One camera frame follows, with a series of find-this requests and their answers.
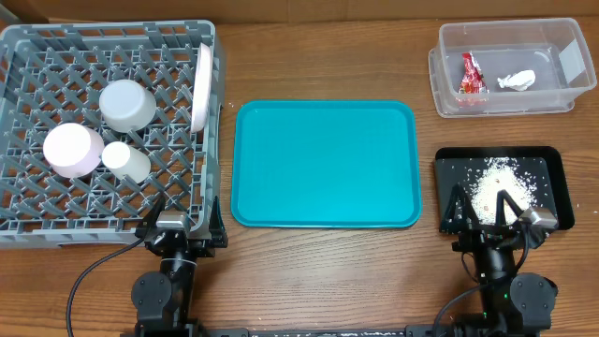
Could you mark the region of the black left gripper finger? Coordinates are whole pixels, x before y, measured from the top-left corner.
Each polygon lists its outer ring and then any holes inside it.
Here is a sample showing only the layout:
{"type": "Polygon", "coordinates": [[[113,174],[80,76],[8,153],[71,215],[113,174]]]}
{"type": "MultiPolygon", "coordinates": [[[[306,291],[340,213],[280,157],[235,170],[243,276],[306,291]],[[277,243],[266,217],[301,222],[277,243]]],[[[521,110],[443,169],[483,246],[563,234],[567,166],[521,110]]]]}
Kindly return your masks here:
{"type": "Polygon", "coordinates": [[[212,203],[209,231],[213,239],[226,239],[226,229],[222,220],[219,197],[215,197],[212,203]]]}
{"type": "Polygon", "coordinates": [[[165,209],[166,198],[160,196],[152,208],[142,218],[141,222],[136,226],[135,236],[146,237],[155,227],[156,221],[160,213],[165,209]]]}

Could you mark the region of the white cup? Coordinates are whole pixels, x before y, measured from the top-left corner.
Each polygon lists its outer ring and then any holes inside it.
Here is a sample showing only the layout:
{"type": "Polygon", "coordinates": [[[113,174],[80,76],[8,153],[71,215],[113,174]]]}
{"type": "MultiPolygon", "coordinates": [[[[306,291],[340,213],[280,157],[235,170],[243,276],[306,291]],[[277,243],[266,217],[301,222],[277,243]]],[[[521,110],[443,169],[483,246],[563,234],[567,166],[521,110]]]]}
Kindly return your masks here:
{"type": "Polygon", "coordinates": [[[103,165],[119,180],[125,176],[135,183],[142,183],[151,172],[149,157],[124,142],[108,144],[101,155],[103,165]]]}

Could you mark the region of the pink bowl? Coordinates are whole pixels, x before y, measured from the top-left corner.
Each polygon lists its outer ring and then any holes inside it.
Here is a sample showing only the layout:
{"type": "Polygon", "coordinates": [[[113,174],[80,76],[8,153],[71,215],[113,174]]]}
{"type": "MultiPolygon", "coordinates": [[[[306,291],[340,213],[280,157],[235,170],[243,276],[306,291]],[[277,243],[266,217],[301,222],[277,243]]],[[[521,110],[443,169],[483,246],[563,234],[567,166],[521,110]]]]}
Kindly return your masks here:
{"type": "Polygon", "coordinates": [[[79,178],[95,170],[101,161],[104,140],[93,129],[66,123],[56,126],[43,142],[43,155],[51,168],[65,178],[79,178]]]}

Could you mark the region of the grey bowl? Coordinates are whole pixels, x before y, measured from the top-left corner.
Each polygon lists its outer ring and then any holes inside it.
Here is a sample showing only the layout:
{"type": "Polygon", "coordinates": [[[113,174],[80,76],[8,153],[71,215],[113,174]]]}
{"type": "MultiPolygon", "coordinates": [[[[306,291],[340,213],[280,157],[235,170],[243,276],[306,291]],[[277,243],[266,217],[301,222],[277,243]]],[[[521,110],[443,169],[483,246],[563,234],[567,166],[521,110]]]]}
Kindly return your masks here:
{"type": "Polygon", "coordinates": [[[127,133],[147,126],[155,116],[157,105],[153,94],[139,83],[117,80],[102,90],[99,108],[108,127],[127,133]]]}

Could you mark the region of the white napkin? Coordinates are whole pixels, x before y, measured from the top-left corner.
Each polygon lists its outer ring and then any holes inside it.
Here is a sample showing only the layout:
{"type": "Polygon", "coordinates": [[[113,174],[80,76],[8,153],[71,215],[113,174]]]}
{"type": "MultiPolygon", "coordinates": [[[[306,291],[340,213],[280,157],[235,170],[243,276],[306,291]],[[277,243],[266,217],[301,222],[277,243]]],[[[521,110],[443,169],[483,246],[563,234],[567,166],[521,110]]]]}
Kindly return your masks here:
{"type": "Polygon", "coordinates": [[[498,78],[498,85],[502,89],[512,89],[515,91],[526,91],[530,86],[535,83],[536,76],[533,70],[527,69],[522,70],[518,73],[507,75],[504,78],[498,78]]]}

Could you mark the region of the white dinner plate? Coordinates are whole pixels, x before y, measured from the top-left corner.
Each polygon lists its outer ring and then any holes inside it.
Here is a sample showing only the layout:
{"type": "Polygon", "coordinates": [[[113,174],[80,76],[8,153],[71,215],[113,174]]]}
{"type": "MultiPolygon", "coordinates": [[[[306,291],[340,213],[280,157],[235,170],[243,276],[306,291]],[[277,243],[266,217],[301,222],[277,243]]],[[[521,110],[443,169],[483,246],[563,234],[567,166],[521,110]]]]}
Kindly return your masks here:
{"type": "Polygon", "coordinates": [[[201,43],[197,53],[194,80],[190,130],[192,133],[202,130],[209,116],[212,87],[212,51],[201,43]]]}

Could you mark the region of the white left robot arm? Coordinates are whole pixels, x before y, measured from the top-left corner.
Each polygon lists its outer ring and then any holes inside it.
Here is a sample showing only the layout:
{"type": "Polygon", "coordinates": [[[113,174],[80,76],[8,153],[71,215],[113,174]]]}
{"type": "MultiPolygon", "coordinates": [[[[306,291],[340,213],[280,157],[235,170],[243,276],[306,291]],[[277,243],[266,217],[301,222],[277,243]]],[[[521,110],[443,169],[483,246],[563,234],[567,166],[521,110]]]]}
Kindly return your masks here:
{"type": "Polygon", "coordinates": [[[198,320],[189,317],[197,260],[215,256],[228,246],[220,202],[212,203],[208,239],[191,239],[185,212],[167,211],[161,196],[137,225],[135,236],[161,258],[158,271],[142,274],[133,284],[137,309],[136,336],[207,336],[198,320]]]}

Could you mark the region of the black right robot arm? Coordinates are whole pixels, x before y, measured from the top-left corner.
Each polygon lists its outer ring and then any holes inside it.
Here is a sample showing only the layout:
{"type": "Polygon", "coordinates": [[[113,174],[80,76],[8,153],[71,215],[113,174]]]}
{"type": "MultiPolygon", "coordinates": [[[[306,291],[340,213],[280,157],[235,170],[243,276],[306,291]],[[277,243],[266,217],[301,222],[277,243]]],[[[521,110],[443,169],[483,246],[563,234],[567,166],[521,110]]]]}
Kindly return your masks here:
{"type": "Polygon", "coordinates": [[[520,208],[507,191],[496,198],[492,225],[480,223],[465,189],[455,184],[441,219],[443,232],[458,239],[452,250],[470,255],[476,286],[445,304],[430,325],[393,330],[212,330],[211,336],[250,337],[417,337],[538,336],[551,327],[558,287],[547,277],[520,271],[534,247],[558,227],[546,208],[520,208]]]}

